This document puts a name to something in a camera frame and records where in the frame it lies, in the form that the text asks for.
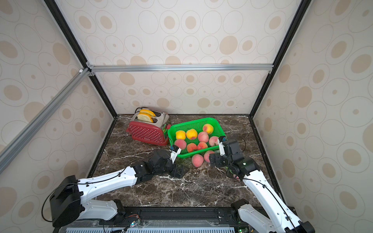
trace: peach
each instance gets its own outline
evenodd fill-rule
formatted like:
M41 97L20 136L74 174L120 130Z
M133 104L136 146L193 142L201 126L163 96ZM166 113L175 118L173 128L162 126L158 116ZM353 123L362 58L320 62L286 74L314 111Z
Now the peach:
M198 133L195 129L190 129L186 132L186 137L189 139L189 140L194 140L197 138L198 136Z
M203 157L200 155L200 154L195 154L193 157L192 157L192 164L195 166L195 167L199 167L203 164Z
M219 140L219 138L217 136L210 137L210 139L209 139L209 145L211 147L219 145L218 140Z
M188 153L193 152L193 151L196 151L196 150L197 150L197 145L194 144L194 143L189 143L189 144L186 146L186 150L188 151Z
M182 139L176 140L174 144L178 146L180 149L185 149L187 145L187 143Z
M208 142L209 141L209 135L205 131L202 131L198 134L198 140L200 142Z
M206 151L206 153L203 155L203 158L206 160L206 162L210 162L210 154L215 154L214 151Z
M207 146L206 142L200 142L200 143L198 143L197 150L206 149L207 147L208 146Z
M202 130L207 132L208 134L212 134L212 132L214 132L214 127L210 124L205 124Z
M182 130L178 130L178 131L176 131L175 135L176 135L176 139L182 139L182 140L185 140L185 138L186 138L186 136L185 136L185 132L182 131Z

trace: toaster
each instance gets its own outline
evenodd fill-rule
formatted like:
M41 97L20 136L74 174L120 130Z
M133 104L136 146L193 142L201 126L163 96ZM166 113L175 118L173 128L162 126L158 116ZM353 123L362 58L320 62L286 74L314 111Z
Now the toaster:
M152 122L145 122L137 119L139 112L136 112L129 122L126 132L129 132L133 140L149 144L165 146L168 144L167 131L171 125L170 116L162 111L148 109L156 115Z

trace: toaster slot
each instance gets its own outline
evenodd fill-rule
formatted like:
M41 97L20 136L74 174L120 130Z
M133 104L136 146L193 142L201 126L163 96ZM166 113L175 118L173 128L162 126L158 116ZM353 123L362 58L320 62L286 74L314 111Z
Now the toaster slot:
M152 119L153 119L153 123L157 123L158 120L156 118L152 118Z
M160 116L161 116L161 113L159 113L159 112L157 112L157 111L152 110L152 112L154 112L154 114L155 114L157 117L160 117Z

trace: red peach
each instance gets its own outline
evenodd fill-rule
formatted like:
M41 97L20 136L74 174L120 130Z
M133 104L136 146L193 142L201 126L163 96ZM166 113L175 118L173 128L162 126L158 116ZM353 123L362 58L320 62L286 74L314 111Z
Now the red peach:
M174 144L177 145L180 149L185 149L187 145L187 143L182 139L177 139Z
M206 160L206 162L210 162L210 154L215 154L214 151L206 151L206 153L203 155L203 158Z
M195 154L193 157L192 157L192 164L195 166L195 167L199 167L203 164L203 157L200 155L200 154Z
M209 139L209 145L211 147L219 145L218 140L219 140L219 138L217 136L210 137L210 139Z
M189 143L189 144L186 146L186 150L187 150L188 152L196 151L196 150L197 150L197 145L194 144L194 143Z
M207 146L206 142L200 142L200 143L198 143L197 150L206 149L207 147L208 146Z
M198 134L198 140L200 142L208 142L209 141L209 134L205 131L202 131Z

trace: vent grille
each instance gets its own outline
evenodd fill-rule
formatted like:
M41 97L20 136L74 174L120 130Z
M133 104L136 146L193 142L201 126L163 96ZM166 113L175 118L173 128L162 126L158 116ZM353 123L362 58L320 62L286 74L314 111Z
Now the vent grille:
M106 233L120 230L117 227L105 228ZM104 233L102 227L69 227L66 233ZM126 233L235 233L233 227L132 227Z

